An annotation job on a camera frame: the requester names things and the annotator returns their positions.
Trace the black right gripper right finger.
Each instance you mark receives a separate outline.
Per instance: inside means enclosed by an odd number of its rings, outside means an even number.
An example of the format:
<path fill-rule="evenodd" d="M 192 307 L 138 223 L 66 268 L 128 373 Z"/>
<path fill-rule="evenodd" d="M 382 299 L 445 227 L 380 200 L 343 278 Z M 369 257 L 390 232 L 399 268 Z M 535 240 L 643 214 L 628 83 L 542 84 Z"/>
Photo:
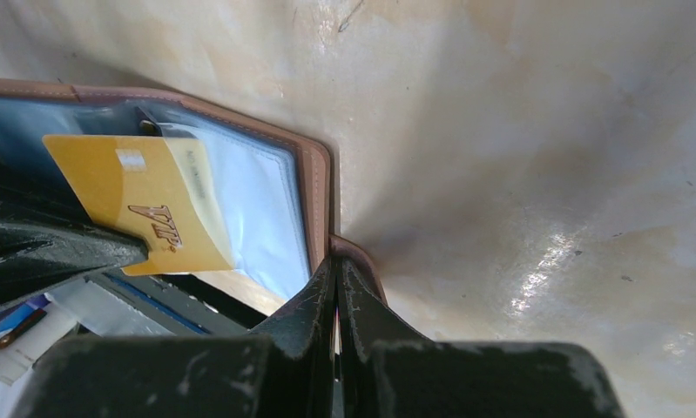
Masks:
<path fill-rule="evenodd" d="M 349 417 L 621 417 L 608 375 L 575 344 L 434 341 L 336 261 Z"/>

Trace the brown leather card holder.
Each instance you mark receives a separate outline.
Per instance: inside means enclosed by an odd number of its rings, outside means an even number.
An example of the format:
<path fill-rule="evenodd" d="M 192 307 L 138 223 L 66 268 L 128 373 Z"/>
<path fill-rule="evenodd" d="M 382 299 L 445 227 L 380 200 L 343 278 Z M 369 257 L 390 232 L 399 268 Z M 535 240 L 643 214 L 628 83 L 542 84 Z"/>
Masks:
<path fill-rule="evenodd" d="M 332 161 L 321 143 L 170 91 L 0 78 L 0 162 L 51 190 L 71 188 L 42 139 L 49 134 L 195 138 L 206 149 L 236 273 L 288 300 L 330 253 L 354 258 L 372 291 L 369 256 L 332 232 Z"/>

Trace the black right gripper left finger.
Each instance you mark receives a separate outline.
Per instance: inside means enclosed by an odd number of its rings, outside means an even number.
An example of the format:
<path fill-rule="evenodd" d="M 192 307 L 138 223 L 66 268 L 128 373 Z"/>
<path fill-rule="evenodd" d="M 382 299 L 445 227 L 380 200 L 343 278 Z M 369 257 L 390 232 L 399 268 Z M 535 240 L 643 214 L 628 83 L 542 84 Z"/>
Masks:
<path fill-rule="evenodd" d="M 329 417 L 334 259 L 234 337 L 74 337 L 38 363 L 16 417 Z"/>

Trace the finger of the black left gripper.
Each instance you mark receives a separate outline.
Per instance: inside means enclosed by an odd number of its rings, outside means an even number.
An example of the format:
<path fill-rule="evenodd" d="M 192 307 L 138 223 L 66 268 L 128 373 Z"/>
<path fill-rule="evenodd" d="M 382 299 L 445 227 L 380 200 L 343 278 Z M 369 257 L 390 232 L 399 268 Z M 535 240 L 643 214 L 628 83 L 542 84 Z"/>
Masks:
<path fill-rule="evenodd" d="M 147 258 L 141 238 L 93 225 L 73 197 L 0 161 L 0 312 L 69 280 Z"/>

